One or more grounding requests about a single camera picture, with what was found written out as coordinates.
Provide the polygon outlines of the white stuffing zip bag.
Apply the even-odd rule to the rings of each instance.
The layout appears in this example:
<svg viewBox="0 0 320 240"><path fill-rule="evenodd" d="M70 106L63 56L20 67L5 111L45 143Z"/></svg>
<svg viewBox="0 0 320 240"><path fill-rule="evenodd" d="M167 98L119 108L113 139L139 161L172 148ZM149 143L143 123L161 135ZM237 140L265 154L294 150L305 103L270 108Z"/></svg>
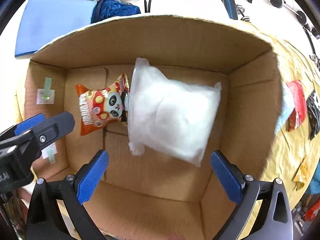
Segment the white stuffing zip bag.
<svg viewBox="0 0 320 240"><path fill-rule="evenodd" d="M217 115L222 86L168 79L137 58L131 80L127 130L129 149L148 147L199 167Z"/></svg>

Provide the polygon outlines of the cyan cow print packet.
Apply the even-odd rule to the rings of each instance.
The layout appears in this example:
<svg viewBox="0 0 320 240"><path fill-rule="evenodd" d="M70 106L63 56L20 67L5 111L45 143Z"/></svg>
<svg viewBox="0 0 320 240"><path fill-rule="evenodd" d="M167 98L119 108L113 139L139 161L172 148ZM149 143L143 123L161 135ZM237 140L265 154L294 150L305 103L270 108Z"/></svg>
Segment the cyan cow print packet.
<svg viewBox="0 0 320 240"><path fill-rule="evenodd" d="M281 83L282 87L282 105L281 105L281 112L277 118L274 135L277 135L280 129L285 125L287 120L289 119L291 113L295 109L295 103L293 100L293 95L287 86L286 83Z"/></svg>

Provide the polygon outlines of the small yellow packet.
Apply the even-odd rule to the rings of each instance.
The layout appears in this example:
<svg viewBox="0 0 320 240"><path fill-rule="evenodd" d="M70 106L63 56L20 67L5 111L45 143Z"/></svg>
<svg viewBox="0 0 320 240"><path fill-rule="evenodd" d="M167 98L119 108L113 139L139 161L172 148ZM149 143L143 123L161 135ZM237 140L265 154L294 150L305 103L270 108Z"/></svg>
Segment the small yellow packet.
<svg viewBox="0 0 320 240"><path fill-rule="evenodd" d="M296 184L296 191L302 189L305 186L309 176L309 161L308 157L305 157L300 163L300 166L293 178L293 182Z"/></svg>

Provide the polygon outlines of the orange panda snack bag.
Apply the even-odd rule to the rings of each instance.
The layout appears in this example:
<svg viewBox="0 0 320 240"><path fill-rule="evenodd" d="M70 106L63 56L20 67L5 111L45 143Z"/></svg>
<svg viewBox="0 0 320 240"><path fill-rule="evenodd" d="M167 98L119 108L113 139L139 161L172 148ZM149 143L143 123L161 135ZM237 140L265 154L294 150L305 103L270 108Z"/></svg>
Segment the orange panda snack bag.
<svg viewBox="0 0 320 240"><path fill-rule="evenodd" d="M76 85L81 115L80 135L88 135L114 122L127 124L130 86L122 73L114 83L103 89Z"/></svg>

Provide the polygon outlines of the brown cardboard box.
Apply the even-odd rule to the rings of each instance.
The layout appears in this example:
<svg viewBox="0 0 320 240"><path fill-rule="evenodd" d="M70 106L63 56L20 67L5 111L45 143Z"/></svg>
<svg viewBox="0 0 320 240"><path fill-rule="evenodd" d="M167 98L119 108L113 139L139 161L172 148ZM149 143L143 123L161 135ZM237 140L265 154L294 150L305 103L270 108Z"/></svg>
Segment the brown cardboard box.
<svg viewBox="0 0 320 240"><path fill-rule="evenodd" d="M217 108L203 96L141 77L134 115L81 136L76 85L102 89L146 59L167 80L221 85ZM75 118L56 144L55 163L37 159L39 177L61 179L100 149L109 155L85 208L104 232L123 239L212 239L235 205L210 165L220 150L244 173L264 171L281 109L281 77L271 39L248 23L177 16L108 20L48 42L30 59L24 115Z"/></svg>

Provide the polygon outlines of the yellow tablecloth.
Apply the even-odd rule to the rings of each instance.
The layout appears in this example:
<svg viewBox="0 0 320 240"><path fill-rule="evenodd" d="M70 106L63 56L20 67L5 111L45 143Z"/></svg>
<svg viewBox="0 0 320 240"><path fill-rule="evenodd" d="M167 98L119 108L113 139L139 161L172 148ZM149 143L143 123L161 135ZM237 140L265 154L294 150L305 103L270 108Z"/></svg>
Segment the yellow tablecloth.
<svg viewBox="0 0 320 240"><path fill-rule="evenodd" d="M306 97L313 90L319 92L319 70L309 56L301 53L289 41L267 34L250 23L238 22L234 27L252 33L271 44L277 55L282 81L300 80ZM319 162L319 135L310 140L309 128L308 118L290 132L281 128L275 136L263 172L259 176L259 179L264 181L272 181L279 177L284 182L291 208L295 207L306 192ZM305 157L308 157L310 176L305 186L296 191L293 178Z"/></svg>

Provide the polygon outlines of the red snack packet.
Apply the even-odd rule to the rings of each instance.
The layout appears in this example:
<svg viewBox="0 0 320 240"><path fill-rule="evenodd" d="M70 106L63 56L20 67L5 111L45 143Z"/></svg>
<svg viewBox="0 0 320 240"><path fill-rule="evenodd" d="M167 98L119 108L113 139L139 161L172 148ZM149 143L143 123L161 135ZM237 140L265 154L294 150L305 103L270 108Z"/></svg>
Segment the red snack packet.
<svg viewBox="0 0 320 240"><path fill-rule="evenodd" d="M304 89L300 80L286 83L293 98L294 108L288 119L288 131L297 129L305 120L307 115L306 99Z"/></svg>

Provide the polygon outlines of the blue foam mat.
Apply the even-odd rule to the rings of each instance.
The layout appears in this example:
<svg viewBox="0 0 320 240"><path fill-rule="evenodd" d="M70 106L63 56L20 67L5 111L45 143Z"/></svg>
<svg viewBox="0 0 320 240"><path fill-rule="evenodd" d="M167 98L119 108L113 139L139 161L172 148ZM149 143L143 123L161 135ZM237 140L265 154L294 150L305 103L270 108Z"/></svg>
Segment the blue foam mat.
<svg viewBox="0 0 320 240"><path fill-rule="evenodd" d="M95 1L29 0L16 38L15 57L37 52L51 40L91 23Z"/></svg>

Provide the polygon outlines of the black snack packet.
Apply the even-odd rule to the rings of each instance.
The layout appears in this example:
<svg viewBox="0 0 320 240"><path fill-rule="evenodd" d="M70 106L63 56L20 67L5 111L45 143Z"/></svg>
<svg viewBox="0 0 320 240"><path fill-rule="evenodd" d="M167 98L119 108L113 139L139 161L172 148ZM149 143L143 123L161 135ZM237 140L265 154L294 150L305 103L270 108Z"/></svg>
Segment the black snack packet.
<svg viewBox="0 0 320 240"><path fill-rule="evenodd" d="M312 140L319 133L319 97L315 90L308 96L306 101L308 110L310 135L309 139Z"/></svg>

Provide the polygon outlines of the dark blue knitted cloth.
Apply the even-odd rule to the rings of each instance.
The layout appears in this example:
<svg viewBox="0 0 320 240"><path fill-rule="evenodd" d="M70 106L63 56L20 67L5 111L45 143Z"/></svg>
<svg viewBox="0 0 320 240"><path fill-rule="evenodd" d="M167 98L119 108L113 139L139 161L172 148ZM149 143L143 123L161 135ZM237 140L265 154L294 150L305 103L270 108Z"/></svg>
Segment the dark blue knitted cloth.
<svg viewBox="0 0 320 240"><path fill-rule="evenodd" d="M117 16L132 16L141 14L140 8L131 3L116 0L99 0L92 12L91 23L97 23Z"/></svg>

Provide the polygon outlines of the chrome dumbbell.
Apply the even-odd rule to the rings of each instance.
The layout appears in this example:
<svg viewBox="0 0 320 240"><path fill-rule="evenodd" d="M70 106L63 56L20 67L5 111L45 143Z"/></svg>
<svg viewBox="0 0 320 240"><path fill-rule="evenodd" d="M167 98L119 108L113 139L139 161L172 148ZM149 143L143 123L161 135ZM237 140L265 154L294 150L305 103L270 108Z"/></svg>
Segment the chrome dumbbell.
<svg viewBox="0 0 320 240"><path fill-rule="evenodd" d="M239 16L241 21L247 22L247 23L251 23L251 20L249 18L249 16L246 16L244 14L245 9L242 5L237 4L236 5L236 11L237 11L237 15Z"/></svg>

